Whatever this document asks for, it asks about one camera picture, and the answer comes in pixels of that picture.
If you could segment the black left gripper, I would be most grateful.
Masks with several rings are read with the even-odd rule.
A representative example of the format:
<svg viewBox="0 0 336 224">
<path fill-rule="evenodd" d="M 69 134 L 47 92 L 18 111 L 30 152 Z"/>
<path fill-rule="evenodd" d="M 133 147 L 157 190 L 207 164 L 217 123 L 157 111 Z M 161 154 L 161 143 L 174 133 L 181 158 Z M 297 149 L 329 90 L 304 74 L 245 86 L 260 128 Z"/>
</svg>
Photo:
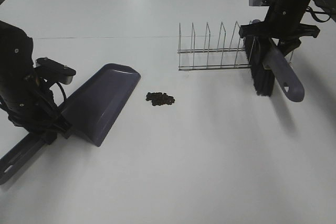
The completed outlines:
<svg viewBox="0 0 336 224">
<path fill-rule="evenodd" d="M 72 125 L 61 115 L 61 106 L 55 103 L 49 88 L 31 89 L 16 98 L 9 98 L 7 115 L 15 126 L 30 133 L 45 132 L 43 142 L 47 145 L 57 139 L 57 134 L 68 138 L 72 133 Z"/>
</svg>

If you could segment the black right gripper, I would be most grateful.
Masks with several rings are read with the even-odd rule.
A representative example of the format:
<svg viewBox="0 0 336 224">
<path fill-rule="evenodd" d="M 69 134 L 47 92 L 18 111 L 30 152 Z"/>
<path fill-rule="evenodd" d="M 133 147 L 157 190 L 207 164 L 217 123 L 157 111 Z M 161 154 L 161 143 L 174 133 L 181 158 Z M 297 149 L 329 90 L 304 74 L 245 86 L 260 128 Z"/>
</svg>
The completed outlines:
<svg viewBox="0 0 336 224">
<path fill-rule="evenodd" d="M 242 25 L 239 29 L 239 36 L 240 38 L 254 36 L 254 56 L 264 56 L 268 49 L 263 37 L 280 39 L 278 49 L 283 56 L 286 56 L 300 47 L 300 37 L 317 38 L 320 33 L 320 29 L 316 25 L 301 23 L 306 8 L 306 5 L 300 4 L 285 7 L 276 2 L 269 7 L 263 21 L 254 20 L 249 25 Z"/>
</svg>

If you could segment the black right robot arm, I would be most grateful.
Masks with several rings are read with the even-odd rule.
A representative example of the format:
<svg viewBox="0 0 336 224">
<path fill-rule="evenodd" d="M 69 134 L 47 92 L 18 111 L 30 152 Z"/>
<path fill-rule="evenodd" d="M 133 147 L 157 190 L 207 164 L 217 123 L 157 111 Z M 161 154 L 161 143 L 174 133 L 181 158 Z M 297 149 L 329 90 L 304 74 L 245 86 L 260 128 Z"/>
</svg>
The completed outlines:
<svg viewBox="0 0 336 224">
<path fill-rule="evenodd" d="M 248 54 L 265 46 L 268 38 L 278 39 L 278 47 L 287 55 L 301 44 L 301 37 L 317 38 L 320 29 L 301 22 L 305 12 L 312 11 L 311 0 L 249 0 L 249 6 L 267 6 L 263 21 L 242 25 L 239 36 Z"/>
</svg>

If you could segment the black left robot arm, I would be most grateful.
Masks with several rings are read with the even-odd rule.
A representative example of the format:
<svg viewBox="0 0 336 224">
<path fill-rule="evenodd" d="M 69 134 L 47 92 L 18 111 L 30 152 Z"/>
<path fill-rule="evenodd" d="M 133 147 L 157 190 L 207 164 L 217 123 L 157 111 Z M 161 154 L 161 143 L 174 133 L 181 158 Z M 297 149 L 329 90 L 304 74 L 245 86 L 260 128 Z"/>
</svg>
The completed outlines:
<svg viewBox="0 0 336 224">
<path fill-rule="evenodd" d="M 76 71 L 47 57 L 33 61 L 33 47 L 33 39 L 22 29 L 1 22 L 1 109 L 29 133 L 68 138 L 72 125 L 50 88 L 70 84 Z"/>
</svg>

